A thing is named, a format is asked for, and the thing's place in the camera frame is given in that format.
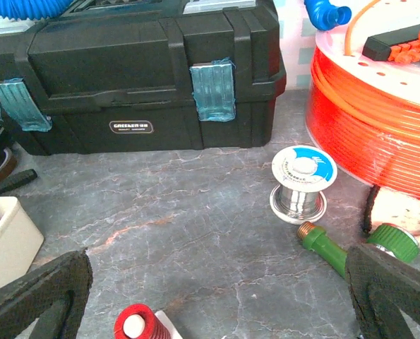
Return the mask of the white plastic parts bin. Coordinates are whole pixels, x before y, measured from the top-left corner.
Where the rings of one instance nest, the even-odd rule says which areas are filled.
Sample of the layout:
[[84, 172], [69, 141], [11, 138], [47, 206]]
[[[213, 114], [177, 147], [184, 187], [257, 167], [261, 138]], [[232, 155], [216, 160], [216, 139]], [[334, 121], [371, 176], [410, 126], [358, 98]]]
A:
[[31, 267], [44, 236], [14, 196], [0, 196], [0, 288]]

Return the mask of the large red spring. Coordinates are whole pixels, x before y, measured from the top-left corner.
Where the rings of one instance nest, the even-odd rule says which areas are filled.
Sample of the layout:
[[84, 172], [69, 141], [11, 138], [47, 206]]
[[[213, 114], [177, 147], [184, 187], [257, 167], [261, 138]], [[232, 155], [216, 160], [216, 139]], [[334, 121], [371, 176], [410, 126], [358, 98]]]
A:
[[116, 318], [114, 338], [171, 339], [172, 336], [149, 306], [132, 304]]

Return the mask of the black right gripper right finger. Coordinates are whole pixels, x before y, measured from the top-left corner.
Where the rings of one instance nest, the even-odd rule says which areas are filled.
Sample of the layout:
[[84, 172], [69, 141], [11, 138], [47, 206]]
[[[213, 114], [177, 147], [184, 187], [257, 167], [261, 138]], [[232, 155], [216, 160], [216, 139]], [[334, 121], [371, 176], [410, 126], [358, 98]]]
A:
[[347, 252], [345, 278], [364, 338], [413, 338], [420, 325], [420, 271], [369, 244]]

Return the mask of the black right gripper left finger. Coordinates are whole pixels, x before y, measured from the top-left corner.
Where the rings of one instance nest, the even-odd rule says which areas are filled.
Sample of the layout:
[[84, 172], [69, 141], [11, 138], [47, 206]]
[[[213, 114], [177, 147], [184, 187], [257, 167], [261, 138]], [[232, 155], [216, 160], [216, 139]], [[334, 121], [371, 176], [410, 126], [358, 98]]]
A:
[[0, 338], [75, 338], [92, 286], [84, 249], [67, 252], [0, 288]]

